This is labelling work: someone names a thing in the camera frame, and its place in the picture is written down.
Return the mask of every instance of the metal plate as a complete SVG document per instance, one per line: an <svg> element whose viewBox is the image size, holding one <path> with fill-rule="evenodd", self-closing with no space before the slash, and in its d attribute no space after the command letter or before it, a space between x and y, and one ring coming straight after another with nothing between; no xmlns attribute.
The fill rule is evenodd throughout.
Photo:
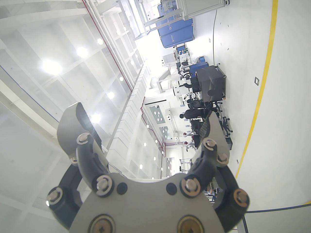
<svg viewBox="0 0 311 233"><path fill-rule="evenodd" d="M224 233L217 214L204 193L193 199L182 195L179 184L185 174L175 174L155 183L134 182L116 173L109 176L114 180L115 186L125 182L127 192L119 195L114 190L105 198L92 192L80 208L70 233L88 232L90 223L100 214L112 217L117 233L177 232L178 222L185 215L197 217L205 232ZM170 182L177 186L175 195L169 195L166 191L166 185Z"/></svg>

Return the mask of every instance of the screw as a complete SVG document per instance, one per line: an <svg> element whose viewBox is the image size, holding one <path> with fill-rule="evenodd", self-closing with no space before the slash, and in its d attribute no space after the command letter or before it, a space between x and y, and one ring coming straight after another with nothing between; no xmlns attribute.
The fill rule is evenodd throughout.
<svg viewBox="0 0 311 233"><path fill-rule="evenodd" d="M97 183L97 189L100 191L105 191L108 188L108 180L102 179Z"/></svg>
<svg viewBox="0 0 311 233"><path fill-rule="evenodd" d="M237 193L237 199L240 203L245 203L247 201L247 194L240 191Z"/></svg>
<svg viewBox="0 0 311 233"><path fill-rule="evenodd" d="M197 184L195 183L195 181L193 179L188 179L186 180L186 188L189 191L195 191L197 189Z"/></svg>
<svg viewBox="0 0 311 233"><path fill-rule="evenodd" d="M51 201L51 202L55 202L56 199L58 199L60 196L60 193L57 190L54 190L50 193L50 195L48 195L47 200Z"/></svg>
<svg viewBox="0 0 311 233"><path fill-rule="evenodd" d="M62 189L60 187L57 187L46 197L46 200L49 202L49 204L56 204L61 200L61 198Z"/></svg>
<svg viewBox="0 0 311 233"><path fill-rule="evenodd" d="M206 138L204 141L204 146L210 150L210 151L213 151L214 150L214 147L216 146L216 141L212 140L212 139L208 139Z"/></svg>
<svg viewBox="0 0 311 233"><path fill-rule="evenodd" d="M87 137L88 137L89 135L90 135L90 133L88 133L88 132L81 133L81 134L77 137L77 143L78 143L79 145L83 145L83 144L87 143L87 142L88 142Z"/></svg>
<svg viewBox="0 0 311 233"><path fill-rule="evenodd" d="M217 160L219 163L224 164L224 165L229 163L229 159L225 153L219 154L217 157Z"/></svg>
<svg viewBox="0 0 311 233"><path fill-rule="evenodd" d="M193 216L185 216L183 217L178 225L177 225L178 232L182 233L203 233L203 225L202 223Z"/></svg>
<svg viewBox="0 0 311 233"><path fill-rule="evenodd" d="M114 232L115 224L112 218L108 215L101 215L97 217L90 224L90 233L111 233Z"/></svg>
<svg viewBox="0 0 311 233"><path fill-rule="evenodd" d="M70 162L72 163L72 164L77 164L78 163L78 161L77 161L77 159L75 158L75 157L72 157L71 159L70 159Z"/></svg>
<svg viewBox="0 0 311 233"><path fill-rule="evenodd" d="M97 192L100 197L108 196L113 191L113 180L108 175L102 175L97 178Z"/></svg>

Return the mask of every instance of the person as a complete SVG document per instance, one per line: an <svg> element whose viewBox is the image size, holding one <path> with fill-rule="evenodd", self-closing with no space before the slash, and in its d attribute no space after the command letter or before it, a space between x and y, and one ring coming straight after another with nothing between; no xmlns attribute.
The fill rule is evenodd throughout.
<svg viewBox="0 0 311 233"><path fill-rule="evenodd" d="M216 200L217 199L217 195L215 195L215 191L210 187L208 186L205 191L207 192L207 194L209 196L213 196L213 199Z"/></svg>
<svg viewBox="0 0 311 233"><path fill-rule="evenodd" d="M193 119L193 118L198 118L198 117L206 118L207 114L208 114L207 109L192 108L192 109L186 110L184 114L180 114L179 117L186 118L186 119Z"/></svg>

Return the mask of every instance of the glass enclosure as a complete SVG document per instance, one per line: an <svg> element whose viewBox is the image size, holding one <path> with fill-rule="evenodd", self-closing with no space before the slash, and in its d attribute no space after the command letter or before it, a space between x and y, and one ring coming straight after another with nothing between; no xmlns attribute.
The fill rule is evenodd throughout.
<svg viewBox="0 0 311 233"><path fill-rule="evenodd" d="M176 0L118 0L118 2L135 40L182 17Z"/></svg>

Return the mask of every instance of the red pipe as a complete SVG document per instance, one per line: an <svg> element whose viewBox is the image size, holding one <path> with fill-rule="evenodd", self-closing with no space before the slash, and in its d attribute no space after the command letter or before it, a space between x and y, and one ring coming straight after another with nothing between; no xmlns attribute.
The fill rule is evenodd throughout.
<svg viewBox="0 0 311 233"><path fill-rule="evenodd" d="M106 43L104 37L102 36L102 34L101 34L101 32L100 32L100 30L99 30L99 28L98 28L98 26L97 26L97 24L96 24L96 22L95 22L95 20L93 19L92 15L91 15L91 13L90 13L90 11L89 11L89 8L86 6L86 3L85 3L84 0L82 0L82 3L84 4L85 8L87 9L87 12L89 13L89 15L90 15L92 21L94 22L94 25L96 26L96 28L97 28L97 30L98 30L100 36L102 37L102 39L103 39L103 41L104 41L104 43L105 43L105 45L107 46L108 51L110 52L110 54L111 54L111 56L112 56L114 62L116 63L118 69L120 70L120 73L121 73L121 75L123 76L124 81L126 82L127 86L129 87L130 91L132 92L133 90L132 90L131 87L129 86L129 83L126 81L126 78L124 77L124 75L123 75L123 73L122 73L122 71L121 71L121 69L120 69L120 67L119 67L119 65L118 65L118 63L117 63L117 61L115 60L115 58L114 58L114 56L113 56L113 54L112 54L112 52L111 52L109 46L107 45L107 43Z"/></svg>

